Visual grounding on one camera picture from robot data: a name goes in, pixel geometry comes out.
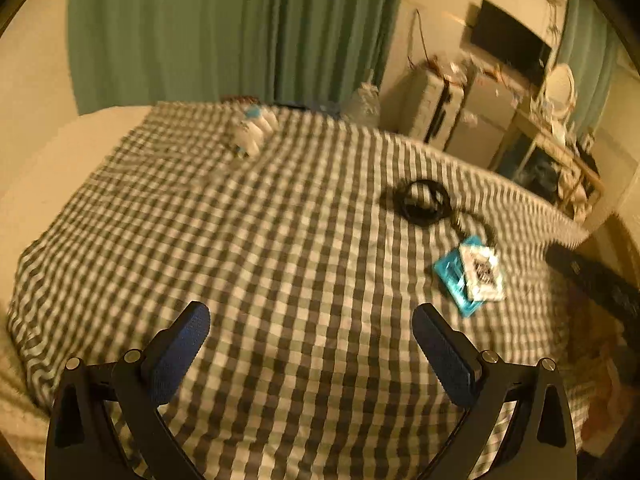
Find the brown cardboard box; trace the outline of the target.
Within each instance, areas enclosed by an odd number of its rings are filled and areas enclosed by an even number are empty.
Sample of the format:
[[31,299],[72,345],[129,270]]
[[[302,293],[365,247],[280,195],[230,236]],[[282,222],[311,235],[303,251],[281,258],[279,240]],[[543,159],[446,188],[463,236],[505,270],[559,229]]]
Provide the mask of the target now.
[[568,352],[589,390],[582,449],[601,458],[639,400],[639,252],[626,238],[593,235],[568,270]]

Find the large clear water bottle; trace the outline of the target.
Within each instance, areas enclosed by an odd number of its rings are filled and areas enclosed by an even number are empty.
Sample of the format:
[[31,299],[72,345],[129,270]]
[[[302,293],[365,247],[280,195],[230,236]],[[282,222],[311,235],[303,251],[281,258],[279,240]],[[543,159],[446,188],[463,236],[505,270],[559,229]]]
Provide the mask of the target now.
[[378,128],[381,115],[381,102],[378,88],[370,82],[363,82],[360,87],[341,107],[341,118],[345,122]]

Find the green curtain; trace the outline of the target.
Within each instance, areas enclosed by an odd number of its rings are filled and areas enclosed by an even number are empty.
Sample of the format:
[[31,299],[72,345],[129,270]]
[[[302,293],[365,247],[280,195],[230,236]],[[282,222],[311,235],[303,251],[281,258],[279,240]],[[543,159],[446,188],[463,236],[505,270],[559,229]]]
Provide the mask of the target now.
[[252,96],[308,108],[382,80],[400,0],[68,0],[81,113]]
[[567,0],[556,62],[573,72],[577,101],[570,121],[578,138],[597,127],[619,47],[616,31],[593,0]]

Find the white plush toy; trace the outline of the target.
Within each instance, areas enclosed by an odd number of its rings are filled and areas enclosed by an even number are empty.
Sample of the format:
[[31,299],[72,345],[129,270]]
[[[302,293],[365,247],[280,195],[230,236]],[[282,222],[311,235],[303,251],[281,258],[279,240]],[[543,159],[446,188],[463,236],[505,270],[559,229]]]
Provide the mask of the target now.
[[242,110],[232,120],[232,146],[241,157],[257,157],[265,143],[280,129],[276,114],[256,104]]

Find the grey mini fridge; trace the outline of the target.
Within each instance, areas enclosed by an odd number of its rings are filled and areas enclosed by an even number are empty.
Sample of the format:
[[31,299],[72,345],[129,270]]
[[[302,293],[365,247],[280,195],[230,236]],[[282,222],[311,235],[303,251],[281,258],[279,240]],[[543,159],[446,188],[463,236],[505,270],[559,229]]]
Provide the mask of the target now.
[[468,164],[489,169],[506,136],[518,105],[516,95],[503,83],[482,72],[475,72],[445,153]]

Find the white vanity mirror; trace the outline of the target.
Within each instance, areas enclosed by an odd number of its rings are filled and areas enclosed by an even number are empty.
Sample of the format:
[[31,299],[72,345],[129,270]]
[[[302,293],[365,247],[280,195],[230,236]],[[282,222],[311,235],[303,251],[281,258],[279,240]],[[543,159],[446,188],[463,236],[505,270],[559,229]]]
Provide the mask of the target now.
[[575,78],[567,63],[556,64],[550,70],[539,97],[540,104],[552,119],[567,121],[577,103]]

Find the white dressing table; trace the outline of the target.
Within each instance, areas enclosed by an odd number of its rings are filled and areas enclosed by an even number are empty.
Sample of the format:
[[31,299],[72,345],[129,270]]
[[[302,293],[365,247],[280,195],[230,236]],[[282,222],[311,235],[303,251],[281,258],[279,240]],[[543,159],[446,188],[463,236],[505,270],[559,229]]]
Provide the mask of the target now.
[[516,110],[491,159],[489,169],[497,172],[508,159],[521,138],[529,140],[528,148],[518,160],[512,180],[518,180],[536,151],[548,156],[559,171],[559,196],[554,206],[564,214],[572,214],[573,220],[583,224],[602,198],[605,187],[600,176],[592,170],[575,150],[560,143],[544,123],[533,113]]

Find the blue blister pill pack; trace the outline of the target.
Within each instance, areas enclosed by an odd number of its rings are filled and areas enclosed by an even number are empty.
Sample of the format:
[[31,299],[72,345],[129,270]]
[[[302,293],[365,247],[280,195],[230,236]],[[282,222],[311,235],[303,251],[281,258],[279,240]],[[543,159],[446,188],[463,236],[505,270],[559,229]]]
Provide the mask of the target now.
[[439,258],[433,264],[433,269],[464,318],[469,318],[483,305],[481,301],[469,300],[466,296],[466,281],[458,248]]

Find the white sticker snack packet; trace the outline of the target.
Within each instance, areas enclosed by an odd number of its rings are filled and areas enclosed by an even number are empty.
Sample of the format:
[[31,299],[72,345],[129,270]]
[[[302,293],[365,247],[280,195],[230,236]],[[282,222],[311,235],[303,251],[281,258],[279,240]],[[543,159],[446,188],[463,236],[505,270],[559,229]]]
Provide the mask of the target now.
[[504,299],[503,277],[496,252],[470,236],[459,246],[465,292],[470,301],[496,302]]

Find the black wall television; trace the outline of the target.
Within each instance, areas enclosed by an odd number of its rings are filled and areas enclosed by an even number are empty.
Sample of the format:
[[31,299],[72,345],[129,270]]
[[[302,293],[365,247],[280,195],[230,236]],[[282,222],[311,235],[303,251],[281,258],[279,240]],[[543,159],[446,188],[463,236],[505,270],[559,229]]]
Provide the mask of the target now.
[[488,0],[482,0],[476,14],[470,43],[516,70],[534,86],[540,87],[544,82],[551,47]]

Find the gingham checked bedsheet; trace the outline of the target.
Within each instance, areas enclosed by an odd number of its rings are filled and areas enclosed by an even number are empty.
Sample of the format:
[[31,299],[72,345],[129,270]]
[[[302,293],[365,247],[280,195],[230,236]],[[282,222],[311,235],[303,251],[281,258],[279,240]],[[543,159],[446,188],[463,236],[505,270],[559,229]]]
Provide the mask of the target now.
[[[412,336],[430,302],[511,362],[562,360],[552,242],[586,232],[490,172],[402,136],[278,111],[255,158],[224,104],[160,103],[18,259],[8,329],[50,408],[65,361],[144,346],[192,300],[212,328],[165,420],[209,479],[410,479],[460,412]],[[448,222],[413,226],[398,184],[431,178],[495,232],[506,298],[469,318],[433,266]]]

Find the white suitcase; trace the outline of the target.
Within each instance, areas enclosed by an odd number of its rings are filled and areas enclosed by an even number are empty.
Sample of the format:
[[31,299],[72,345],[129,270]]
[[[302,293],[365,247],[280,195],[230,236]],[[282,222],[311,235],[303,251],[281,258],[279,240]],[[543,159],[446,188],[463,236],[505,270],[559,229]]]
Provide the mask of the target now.
[[440,76],[426,63],[412,71],[398,132],[443,151],[454,130],[464,99],[464,88]]

